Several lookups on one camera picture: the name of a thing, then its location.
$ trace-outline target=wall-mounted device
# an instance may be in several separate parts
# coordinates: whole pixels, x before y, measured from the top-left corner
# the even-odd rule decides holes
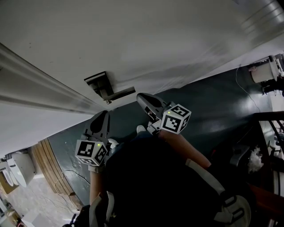
[[[135,93],[134,87],[126,88],[114,93],[106,71],[90,76],[84,80],[100,97],[103,98],[104,101],[106,101],[107,104],[111,104],[111,101],[118,98]]]

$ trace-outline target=cable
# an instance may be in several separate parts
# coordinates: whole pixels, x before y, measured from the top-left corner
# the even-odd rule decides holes
[[[248,96],[250,97],[250,99],[251,99],[251,100],[253,101],[253,103],[256,105],[256,102],[252,99],[252,97],[250,96],[250,94],[249,94],[245,89],[243,89],[243,87],[241,87],[241,86],[239,85],[239,83],[238,83],[238,80],[237,80],[238,74],[237,74],[237,72],[238,72],[238,69],[240,68],[240,66],[241,66],[241,65],[239,65],[239,67],[238,67],[237,70],[236,70],[236,82],[237,82],[237,85],[238,85],[245,93],[248,94]]]
[[[40,195],[40,196],[42,196],[42,197],[44,198],[44,200],[45,200],[45,199],[48,199],[49,201],[51,201],[51,202],[53,203],[53,205],[54,205],[56,208],[61,208],[61,209],[67,210],[65,207],[61,207],[61,206],[55,204],[51,199],[49,199],[49,198],[47,198],[47,197],[45,197],[45,196],[43,196],[43,195]]]
[[[65,172],[65,171],[71,171],[71,172],[76,173],[74,170],[63,170],[61,173],[63,174],[63,172]],[[81,175],[78,174],[78,173],[76,173],[76,174],[77,174],[79,177],[83,178],[89,185],[91,185],[83,176],[81,176]],[[54,187],[55,187],[56,190],[57,190],[57,188],[56,188],[56,183],[57,183],[58,181],[62,180],[64,177],[65,177],[65,175],[63,174],[63,177],[60,178],[60,179],[58,179],[58,180],[54,183]]]
[[[63,172],[65,172],[65,171],[74,172],[74,173],[77,174],[79,177],[83,178],[89,185],[90,185],[90,183],[89,183],[83,176],[81,176],[80,174],[76,173],[74,170],[63,170],[63,171],[61,172],[62,175],[63,175],[63,177],[60,178],[60,179],[58,179],[58,180],[54,183],[54,187],[55,187],[56,191],[58,192],[58,195],[64,199],[64,201],[66,202],[66,207],[70,210],[71,213],[73,213],[72,210],[71,210],[71,209],[69,208],[69,206],[68,206],[68,202],[65,200],[65,198],[64,198],[63,196],[60,195],[60,194],[62,194],[62,193],[60,193],[60,192],[58,191],[57,187],[56,187],[56,183],[57,183],[58,181],[62,180],[62,179],[65,177],[65,175],[63,174]]]

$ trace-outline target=wooden slat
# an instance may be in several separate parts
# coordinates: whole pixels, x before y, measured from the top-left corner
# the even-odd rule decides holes
[[[49,173],[50,175],[50,178],[51,178],[51,182],[53,183],[53,185],[55,184],[55,182],[57,182],[58,178],[56,176],[56,174],[54,173],[52,167],[51,167],[51,164],[44,152],[44,149],[43,149],[43,146],[41,143],[38,143],[37,145],[37,150],[38,150],[38,154],[40,155],[42,161],[43,161],[43,164],[46,168],[46,171]],[[62,185],[59,184],[58,182],[56,183],[56,188],[55,188],[56,191],[58,191],[58,193],[66,193],[65,190],[63,189]]]
[[[41,171],[43,172],[44,178],[46,179],[46,181],[49,184],[50,188],[53,190],[54,193],[57,193],[56,189],[54,188],[54,185],[51,183],[51,178],[50,178],[48,172],[46,171],[46,168],[45,168],[45,166],[44,166],[44,164],[43,164],[43,162],[42,162],[42,160],[41,160],[41,158],[40,158],[40,156],[38,154],[36,145],[34,145],[32,147],[32,152],[34,153],[35,158],[36,158],[36,160],[37,160],[37,162],[39,164],[39,167],[40,167]]]
[[[52,160],[53,160],[53,163],[54,163],[55,167],[57,168],[58,172],[60,173],[61,178],[64,177],[64,178],[63,178],[63,182],[65,183],[65,185],[66,185],[66,187],[68,188],[68,190],[70,191],[70,193],[73,193],[73,192],[74,192],[73,189],[71,188],[71,186],[70,186],[70,184],[68,183],[67,179],[65,178],[64,174],[62,174],[62,170],[61,170],[61,168],[59,167],[59,164],[58,164],[58,162],[57,162],[57,160],[56,160],[56,158],[55,158],[55,156],[54,156],[54,153],[53,153],[52,148],[51,148],[51,146],[50,146],[49,140],[48,140],[48,139],[45,139],[44,141],[45,141],[45,143],[46,143],[46,145],[47,145],[47,149],[48,149],[48,151],[49,151],[49,153],[50,153],[50,155],[51,155],[51,158],[52,158]]]
[[[62,175],[62,171],[61,171],[61,169],[60,169],[60,167],[59,167],[59,165],[58,165],[58,163],[57,163],[57,161],[56,161],[56,159],[55,159],[55,156],[54,156],[54,154],[53,154],[53,152],[52,152],[52,150],[51,150],[49,141],[48,141],[48,140],[43,140],[43,141],[41,141],[41,144],[42,144],[43,149],[44,149],[44,151],[45,151],[45,153],[46,153],[46,156],[47,156],[47,158],[48,158],[48,160],[49,160],[49,163],[51,164],[51,167],[52,167],[52,169],[53,169],[55,175],[57,176],[57,179],[60,179],[60,180],[56,183],[56,185],[57,185],[57,184],[61,184],[61,186],[62,186],[62,188],[65,190],[66,194],[67,194],[67,195],[70,195],[70,194],[73,192],[73,190],[72,190],[71,188],[68,188],[68,187],[66,186],[64,180],[63,180],[63,179],[65,179],[65,177],[64,177],[64,175]]]
[[[73,205],[75,205],[75,207],[80,211],[84,205],[78,198],[78,196],[75,193],[72,193],[69,198],[72,201]]]
[[[44,153],[45,153],[45,155],[46,155],[46,157],[47,157],[47,159],[49,161],[49,164],[50,164],[50,167],[51,167],[51,169],[53,171],[53,174],[55,174],[55,176],[57,178],[56,181],[55,181],[56,182],[56,188],[58,190],[59,190],[59,188],[62,188],[63,190],[60,191],[60,193],[63,193],[63,194],[66,194],[66,195],[70,195],[70,192],[66,188],[65,184],[62,182],[62,180],[59,180],[61,177],[60,177],[56,167],[54,166],[54,163],[53,163],[52,158],[51,158],[51,156],[50,156],[50,154],[49,154],[49,152],[47,150],[45,142],[44,141],[40,141],[39,143],[42,145],[43,151],[44,151]]]

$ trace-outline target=backpack strap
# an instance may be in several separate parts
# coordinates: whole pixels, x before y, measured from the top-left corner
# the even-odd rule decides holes
[[[95,200],[93,201],[93,203],[90,206],[90,210],[89,210],[89,223],[90,223],[90,227],[99,227],[98,225],[98,221],[97,221],[97,216],[96,216],[96,208],[98,206],[98,204],[102,201],[101,195],[99,194]]]
[[[114,194],[107,191],[107,196],[108,196],[108,206],[107,206],[107,211],[106,211],[106,223],[109,223],[110,216],[112,214],[112,211],[114,210]]]
[[[223,201],[222,212],[218,212],[214,220],[228,225],[233,224],[245,214],[243,206],[249,210],[248,223],[250,222],[250,208],[247,200],[242,196],[236,196],[228,193],[221,183],[208,171],[202,168],[194,161],[188,159],[185,163],[192,168],[207,184],[209,184],[220,196]]]

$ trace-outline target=dark floor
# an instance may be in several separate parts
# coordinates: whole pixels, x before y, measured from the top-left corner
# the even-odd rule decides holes
[[[174,101],[192,111],[182,135],[205,155],[232,136],[238,127],[245,125],[253,113],[259,112],[235,79],[236,70],[231,70],[158,94],[166,102]],[[260,85],[252,81],[246,67],[238,70],[237,80],[251,94],[261,112],[272,111],[269,96],[262,95]],[[137,102],[111,111],[110,117],[110,136],[118,142],[133,138],[136,126],[146,126],[148,121]],[[80,164],[74,154],[76,141],[80,139],[85,124],[89,123],[83,122],[48,138],[61,169],[75,170],[87,180],[90,180],[87,166]],[[81,201],[89,204],[88,184],[72,172],[65,172],[65,175]]]

